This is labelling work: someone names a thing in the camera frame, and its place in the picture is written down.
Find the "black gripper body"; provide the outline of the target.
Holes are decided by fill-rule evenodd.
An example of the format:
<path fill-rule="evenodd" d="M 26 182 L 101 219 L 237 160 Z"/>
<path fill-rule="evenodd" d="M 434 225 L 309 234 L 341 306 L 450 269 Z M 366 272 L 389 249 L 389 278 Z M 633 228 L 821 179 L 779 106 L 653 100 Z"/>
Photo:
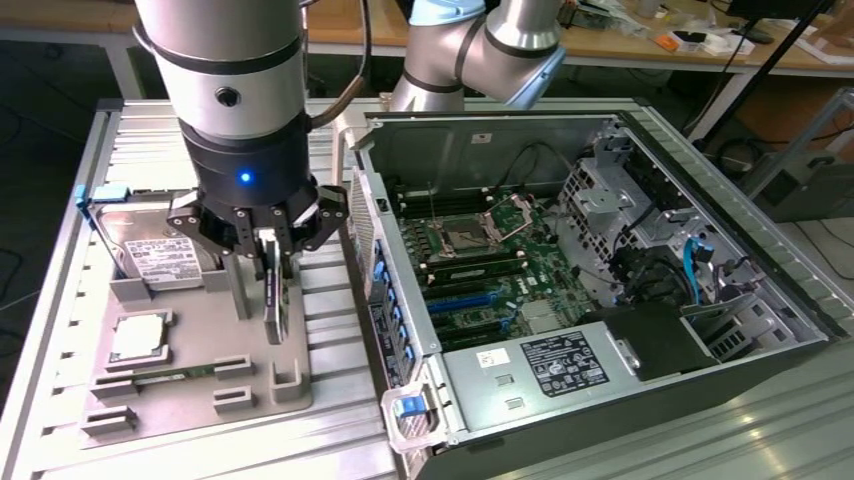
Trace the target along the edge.
<path fill-rule="evenodd" d="M 308 216 L 317 187 L 309 171 L 306 123 L 294 118 L 272 133 L 242 140 L 205 136 L 180 123 L 198 201 L 213 218 L 233 224 L 234 212 L 244 210 L 256 226 L 266 226 L 274 208 L 292 222 Z"/>

